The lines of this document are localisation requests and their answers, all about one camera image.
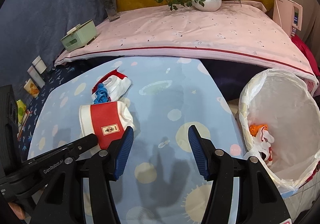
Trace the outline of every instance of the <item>red fabric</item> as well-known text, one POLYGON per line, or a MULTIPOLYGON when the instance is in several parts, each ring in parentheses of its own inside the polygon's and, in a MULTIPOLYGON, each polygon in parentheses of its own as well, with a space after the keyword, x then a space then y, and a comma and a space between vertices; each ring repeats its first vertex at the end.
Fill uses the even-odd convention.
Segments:
POLYGON ((311 176, 306 180, 306 182, 303 185, 305 185, 306 183, 311 181, 313 179, 313 177, 316 175, 316 173, 319 171, 319 169, 320 169, 320 162, 318 162, 318 165, 316 166, 315 170, 313 171, 311 176))
POLYGON ((121 74, 120 72, 118 72, 117 69, 112 70, 111 72, 109 72, 108 74, 106 74, 102 79, 100 79, 100 80, 96 83, 96 85, 95 85, 95 86, 93 87, 93 89, 92 89, 92 94, 94 94, 94 93, 97 91, 98 85, 99 85, 100 83, 105 82, 105 81, 108 79, 108 77, 110 77, 110 76, 112 76, 112 75, 117 76, 119 79, 124 79, 125 77, 127 77, 126 75, 121 74))
POLYGON ((108 149, 113 140, 121 139, 124 129, 119 119, 117 102, 90 106, 94 134, 101 149, 108 149))
POLYGON ((308 48, 308 46, 297 36, 293 36, 291 38, 291 41, 300 49, 300 51, 305 55, 307 60, 309 61, 309 64, 312 68, 313 73, 316 75, 316 77, 320 77, 320 72, 318 69, 318 64, 315 60, 315 57, 313 56, 312 52, 308 48))

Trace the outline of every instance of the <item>white appliance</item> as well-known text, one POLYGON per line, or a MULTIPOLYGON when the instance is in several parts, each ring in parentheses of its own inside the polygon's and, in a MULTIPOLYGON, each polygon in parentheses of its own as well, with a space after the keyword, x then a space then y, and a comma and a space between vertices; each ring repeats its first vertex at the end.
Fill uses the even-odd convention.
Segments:
POLYGON ((301 30, 302 6, 291 0, 275 0, 273 21, 279 26, 282 26, 284 32, 287 33, 287 35, 291 38, 291 36, 294 36, 296 29, 301 30), (281 22, 276 9, 277 4, 281 22))

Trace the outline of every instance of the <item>glass vase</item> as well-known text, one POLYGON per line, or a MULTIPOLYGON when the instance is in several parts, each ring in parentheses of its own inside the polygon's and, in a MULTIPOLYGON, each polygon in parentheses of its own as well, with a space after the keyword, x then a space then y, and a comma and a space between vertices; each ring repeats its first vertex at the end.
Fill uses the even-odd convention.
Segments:
POLYGON ((103 0, 103 4, 110 22, 120 18, 116 8, 116 0, 103 0))

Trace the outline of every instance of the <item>blue ribbon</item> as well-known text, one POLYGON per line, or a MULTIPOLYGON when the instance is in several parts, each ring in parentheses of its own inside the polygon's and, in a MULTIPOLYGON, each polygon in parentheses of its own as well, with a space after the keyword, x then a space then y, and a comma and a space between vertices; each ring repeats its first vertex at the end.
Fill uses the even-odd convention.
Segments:
POLYGON ((101 103, 107 103, 109 102, 108 99, 108 91, 104 87, 103 83, 100 83, 98 85, 98 89, 95 93, 97 95, 96 99, 93 101, 94 104, 101 104, 101 103))

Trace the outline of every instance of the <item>bed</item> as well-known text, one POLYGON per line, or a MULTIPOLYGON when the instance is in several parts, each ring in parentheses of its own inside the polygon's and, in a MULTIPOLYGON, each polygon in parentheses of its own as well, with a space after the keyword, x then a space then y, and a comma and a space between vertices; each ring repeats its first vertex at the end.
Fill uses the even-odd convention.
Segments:
POLYGON ((120 19, 98 25, 90 44, 64 51, 55 65, 118 55, 228 60, 291 71, 313 94, 319 82, 308 60, 261 5, 245 3, 223 3, 216 12, 187 7, 171 12, 167 6, 122 12, 120 19))

